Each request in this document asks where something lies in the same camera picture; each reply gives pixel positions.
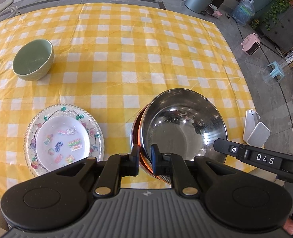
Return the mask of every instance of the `white chair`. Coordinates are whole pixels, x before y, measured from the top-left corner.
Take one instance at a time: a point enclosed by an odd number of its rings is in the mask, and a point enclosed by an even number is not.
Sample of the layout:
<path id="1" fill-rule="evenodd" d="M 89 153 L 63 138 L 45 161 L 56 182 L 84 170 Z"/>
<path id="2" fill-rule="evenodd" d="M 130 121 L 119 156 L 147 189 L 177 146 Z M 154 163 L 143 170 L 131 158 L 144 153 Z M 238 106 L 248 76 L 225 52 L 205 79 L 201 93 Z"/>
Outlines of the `white chair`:
<path id="1" fill-rule="evenodd" d="M 17 6 L 15 6 L 13 2 L 14 0 L 0 0 L 0 14 L 8 9 L 10 9 L 12 12 L 7 18 L 4 18 L 2 20 L 6 20 L 10 17 L 13 17 L 13 15 L 20 15 L 20 11 L 18 11 Z"/>

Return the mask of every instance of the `plastic bag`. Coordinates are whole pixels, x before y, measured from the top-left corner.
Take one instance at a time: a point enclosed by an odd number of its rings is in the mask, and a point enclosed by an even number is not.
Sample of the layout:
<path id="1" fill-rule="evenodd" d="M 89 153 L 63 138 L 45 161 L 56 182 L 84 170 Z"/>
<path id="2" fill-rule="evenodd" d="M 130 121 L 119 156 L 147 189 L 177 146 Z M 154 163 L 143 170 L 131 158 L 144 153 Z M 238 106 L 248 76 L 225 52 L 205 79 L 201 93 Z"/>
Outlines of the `plastic bag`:
<path id="1" fill-rule="evenodd" d="M 221 12 L 217 9 L 217 7 L 212 5 L 211 3 L 208 5 L 206 12 L 217 19 L 219 19 L 219 17 L 222 16 Z"/>
<path id="2" fill-rule="evenodd" d="M 234 20 L 241 26 L 245 26 L 247 21 L 251 19 L 252 16 L 254 16 L 254 6 L 253 6 L 253 0 L 247 1 L 241 1 L 237 7 L 233 10 L 232 17 Z"/>

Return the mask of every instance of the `green plant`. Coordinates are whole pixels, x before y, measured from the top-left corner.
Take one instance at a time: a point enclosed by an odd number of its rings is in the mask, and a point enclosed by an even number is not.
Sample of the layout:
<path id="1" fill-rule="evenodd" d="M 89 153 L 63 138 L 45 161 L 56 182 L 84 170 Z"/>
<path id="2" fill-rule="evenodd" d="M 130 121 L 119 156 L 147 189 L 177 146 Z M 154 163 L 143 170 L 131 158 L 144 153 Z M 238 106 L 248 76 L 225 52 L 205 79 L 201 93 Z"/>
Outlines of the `green plant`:
<path id="1" fill-rule="evenodd" d="M 250 27 L 251 27 L 252 29 L 256 29 L 257 26 L 259 26 L 259 24 L 260 24 L 260 21 L 259 21 L 258 19 L 253 19 L 253 20 L 251 21 L 251 23 L 250 23 Z"/>
<path id="2" fill-rule="evenodd" d="M 266 24 L 267 30 L 270 30 L 270 22 L 278 23 L 278 15 L 285 12 L 293 0 L 273 0 L 270 10 L 264 14 L 263 22 Z"/>

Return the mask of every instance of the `glass plate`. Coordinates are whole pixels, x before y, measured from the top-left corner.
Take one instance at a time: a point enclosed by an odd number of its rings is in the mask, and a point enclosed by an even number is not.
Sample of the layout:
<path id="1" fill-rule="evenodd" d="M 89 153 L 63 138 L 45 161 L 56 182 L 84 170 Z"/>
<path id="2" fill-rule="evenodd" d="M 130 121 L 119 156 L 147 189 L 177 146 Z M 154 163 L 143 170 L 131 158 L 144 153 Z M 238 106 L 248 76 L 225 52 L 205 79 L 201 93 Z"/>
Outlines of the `glass plate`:
<path id="1" fill-rule="evenodd" d="M 45 108 L 30 122 L 24 138 L 24 154 L 26 163 L 34 176 L 48 173 L 48 170 L 39 162 L 36 154 L 36 138 L 40 127 L 55 116 L 65 115 L 78 120 L 87 130 L 90 139 L 89 156 L 98 161 L 103 160 L 104 140 L 102 131 L 96 120 L 85 110 L 74 105 L 58 104 Z"/>

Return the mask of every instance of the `round pad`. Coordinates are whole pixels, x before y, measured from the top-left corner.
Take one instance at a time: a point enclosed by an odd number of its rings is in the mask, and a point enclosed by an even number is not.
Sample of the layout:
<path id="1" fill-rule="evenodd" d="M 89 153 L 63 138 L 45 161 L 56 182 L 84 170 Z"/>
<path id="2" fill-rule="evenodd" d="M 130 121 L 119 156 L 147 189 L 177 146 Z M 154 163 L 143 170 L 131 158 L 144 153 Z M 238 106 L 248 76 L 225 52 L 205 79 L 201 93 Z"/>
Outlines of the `round pad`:
<path id="1" fill-rule="evenodd" d="M 60 193 L 50 188 L 37 188 L 28 191 L 23 200 L 27 206 L 33 208 L 47 208 L 55 205 L 60 199 Z"/>
<path id="2" fill-rule="evenodd" d="M 246 173 L 220 176 L 204 201 L 219 222 L 242 231 L 279 228 L 292 208 L 284 188 Z"/>
<path id="3" fill-rule="evenodd" d="M 10 188 L 2 197 L 1 210 L 11 226 L 47 231 L 74 222 L 87 203 L 76 179 L 47 174 Z"/>

